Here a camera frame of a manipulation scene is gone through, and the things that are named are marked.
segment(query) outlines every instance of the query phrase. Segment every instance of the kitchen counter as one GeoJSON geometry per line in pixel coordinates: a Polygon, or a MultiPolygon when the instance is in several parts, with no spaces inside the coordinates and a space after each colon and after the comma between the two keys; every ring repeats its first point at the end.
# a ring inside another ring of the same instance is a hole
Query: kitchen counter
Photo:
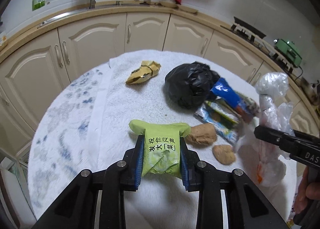
{"type": "MultiPolygon", "coordinates": [[[[179,9],[172,9],[167,8],[163,6],[157,6],[155,4],[146,5],[146,6],[132,6],[131,4],[139,4],[140,2],[134,2],[134,1],[123,1],[126,4],[130,4],[130,6],[126,5],[114,5],[109,6],[105,8],[97,8],[92,10],[86,10],[83,12],[80,12],[78,14],[73,14],[64,18],[61,18],[59,20],[53,21],[51,23],[45,24],[42,27],[39,27],[40,23],[50,19],[54,16],[57,16],[59,14],[70,12],[73,10],[86,8],[87,5],[82,6],[76,6],[73,8],[66,9],[64,11],[57,12],[55,14],[49,15],[48,17],[41,19],[39,21],[34,22],[33,24],[25,27],[15,35],[13,35],[11,38],[8,39],[8,45],[0,52],[0,63],[4,61],[11,53],[13,53],[18,48],[22,47],[27,42],[33,40],[34,38],[50,31],[53,29],[56,29],[60,26],[69,24],[71,22],[83,20],[86,18],[91,18],[95,16],[100,15],[107,15],[107,14],[117,14],[117,13],[129,13],[129,12],[158,12],[158,13],[170,13],[174,14],[180,17],[184,17],[186,19],[192,20],[194,22],[198,22],[200,24],[203,24],[205,26],[208,26],[214,30],[217,30],[226,36],[232,38],[233,40],[237,41],[238,43],[242,44],[252,52],[254,52],[258,57],[260,57],[262,60],[264,60],[267,64],[269,64],[272,68],[274,68],[276,71],[281,71],[281,68],[274,62],[272,59],[267,57],[263,52],[261,52],[259,49],[257,49],[255,46],[251,45],[249,42],[245,41],[241,37],[231,33],[229,30],[226,30],[225,28],[222,28],[222,26],[226,28],[230,28],[230,25],[222,22],[218,19],[215,19],[211,16],[208,16],[203,13],[197,13],[197,14],[191,14],[185,11],[181,11],[179,9]]],[[[108,1],[108,2],[101,2],[97,3],[96,6],[101,5],[111,5],[115,4],[115,1],[108,1]]],[[[294,89],[294,91],[298,94],[298,96],[301,98],[301,100],[304,102],[308,110],[313,116],[313,119],[315,120],[318,127],[320,127],[320,120],[314,110],[314,106],[311,105],[310,101],[306,97],[306,95],[303,93],[303,91],[295,84],[295,82],[289,78],[289,84],[294,89]]]]}

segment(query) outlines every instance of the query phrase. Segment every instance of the green snack package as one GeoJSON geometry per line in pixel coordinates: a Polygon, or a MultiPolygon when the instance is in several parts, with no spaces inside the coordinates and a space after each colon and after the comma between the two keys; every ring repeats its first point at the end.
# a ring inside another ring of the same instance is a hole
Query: green snack package
{"type": "Polygon", "coordinates": [[[131,120],[130,129],[144,135],[142,176],[146,173],[180,174],[180,137],[186,137],[191,128],[187,123],[153,124],[131,120]]]}

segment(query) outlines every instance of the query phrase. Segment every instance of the power cord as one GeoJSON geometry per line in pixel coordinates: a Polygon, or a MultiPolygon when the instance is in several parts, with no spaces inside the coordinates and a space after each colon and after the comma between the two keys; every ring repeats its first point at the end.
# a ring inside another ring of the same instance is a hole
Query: power cord
{"type": "Polygon", "coordinates": [[[299,66],[299,68],[301,69],[301,74],[294,80],[294,81],[296,81],[300,76],[302,76],[302,74],[303,74],[303,69],[301,68],[301,66],[299,66]]]}

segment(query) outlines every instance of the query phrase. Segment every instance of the clear plastic bag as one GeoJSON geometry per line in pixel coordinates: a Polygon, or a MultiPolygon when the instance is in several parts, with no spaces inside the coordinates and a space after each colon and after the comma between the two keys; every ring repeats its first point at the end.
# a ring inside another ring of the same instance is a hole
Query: clear plastic bag
{"type": "MultiPolygon", "coordinates": [[[[294,136],[290,126],[290,117],[293,110],[292,103],[282,103],[277,107],[274,101],[286,95],[289,89],[288,76],[284,73],[268,73],[256,84],[259,94],[260,118],[259,125],[283,131],[294,136]]],[[[235,146],[237,151],[241,145],[251,143],[259,154],[257,180],[262,186],[276,186],[284,178],[286,165],[279,160],[283,155],[289,159],[289,154],[280,150],[278,146],[255,138],[252,127],[244,126],[244,136],[235,146]]]]}

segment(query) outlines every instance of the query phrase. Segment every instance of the gas stove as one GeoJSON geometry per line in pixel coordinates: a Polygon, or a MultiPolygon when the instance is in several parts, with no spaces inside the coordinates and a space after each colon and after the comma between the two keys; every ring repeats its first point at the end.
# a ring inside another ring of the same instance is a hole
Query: gas stove
{"type": "Polygon", "coordinates": [[[289,76],[292,74],[293,65],[288,62],[285,56],[282,55],[281,51],[276,50],[271,44],[263,40],[266,36],[264,33],[237,17],[234,17],[234,19],[235,23],[230,29],[224,26],[221,27],[243,38],[252,46],[259,49],[263,54],[272,59],[289,76]]]}

